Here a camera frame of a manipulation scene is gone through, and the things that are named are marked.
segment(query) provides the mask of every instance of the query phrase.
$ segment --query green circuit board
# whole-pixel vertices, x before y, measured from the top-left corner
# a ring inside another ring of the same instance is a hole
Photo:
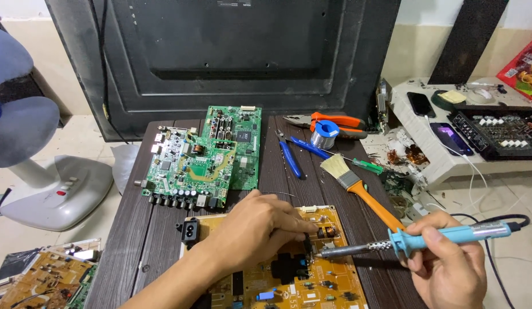
[[[195,128],[159,130],[142,195],[162,206],[224,207],[238,143],[198,137]]]
[[[91,289],[92,279],[96,274],[97,268],[98,265],[93,265],[91,268],[88,269],[86,275],[84,275],[83,278],[81,278],[80,280],[81,285],[79,285],[79,288],[77,289],[77,291],[75,291],[73,296],[70,297],[68,304],[64,307],[64,309],[84,308],[84,301],[87,299],[88,292]]]
[[[233,190],[253,190],[258,187],[260,154],[260,123],[262,109],[254,106],[209,106],[202,137],[237,142]]]

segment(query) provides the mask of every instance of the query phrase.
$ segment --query forearm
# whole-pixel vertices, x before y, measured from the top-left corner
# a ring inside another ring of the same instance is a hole
[[[119,309],[187,309],[212,284],[223,277],[221,268],[206,248],[196,245],[157,280]]]

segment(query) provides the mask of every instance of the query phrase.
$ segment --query dark wooden table surface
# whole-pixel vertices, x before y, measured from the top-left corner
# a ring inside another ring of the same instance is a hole
[[[148,125],[85,309],[117,308],[178,260],[181,233],[174,228],[175,224],[186,217],[207,214],[207,211],[152,206],[147,198],[141,196],[141,189],[132,183],[146,176],[152,159],[151,145],[155,134],[159,133],[158,125],[195,127],[201,134],[203,124],[204,120],[178,120],[152,122]],[[388,237],[386,225],[375,213],[360,198],[347,193],[331,175],[319,167],[323,161],[321,158],[289,143],[303,172],[303,179],[295,178],[290,168],[284,164],[275,129],[281,129],[287,136],[293,135],[301,140],[309,141],[311,137],[309,130],[289,125],[280,116],[263,120],[258,182],[260,191],[295,195],[297,197],[278,194],[280,199],[289,201],[295,207],[335,205],[351,245]],[[337,139],[331,151],[341,152],[349,158],[369,160],[359,141]],[[379,177],[356,166],[352,166],[352,170],[368,184],[372,196],[393,212]],[[230,190],[228,206],[235,205],[247,193]],[[354,258],[354,263],[369,308],[426,308],[413,287],[409,272],[400,266],[393,251],[362,255]]]

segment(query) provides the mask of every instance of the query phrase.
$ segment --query smartphone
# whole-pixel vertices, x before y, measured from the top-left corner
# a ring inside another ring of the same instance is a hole
[[[432,105],[428,100],[428,97],[424,94],[417,94],[415,92],[407,92],[407,98],[411,101],[413,111],[418,116],[428,116],[429,118],[435,118],[436,113],[432,109]]]
[[[445,146],[460,153],[462,156],[474,155],[474,151],[472,151],[472,149],[468,147],[466,142],[462,139],[462,137],[460,137],[460,135],[455,132],[455,130],[450,124],[432,122],[430,123],[430,128],[432,128],[434,134],[440,139],[441,143],[443,143]],[[454,153],[453,151],[449,151],[449,153],[454,155],[455,157],[458,156],[458,154]]]

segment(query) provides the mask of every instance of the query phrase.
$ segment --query hand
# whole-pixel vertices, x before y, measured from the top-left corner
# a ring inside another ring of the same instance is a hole
[[[422,235],[428,246],[403,258],[402,265],[413,272],[415,288],[430,309],[482,309],[487,292],[482,246],[477,241],[457,245],[437,230],[460,225],[437,211],[407,227],[406,233]]]
[[[316,232],[317,226],[304,221],[289,203],[253,190],[190,252],[210,255],[226,276],[266,261],[289,241],[303,241],[304,233]]]

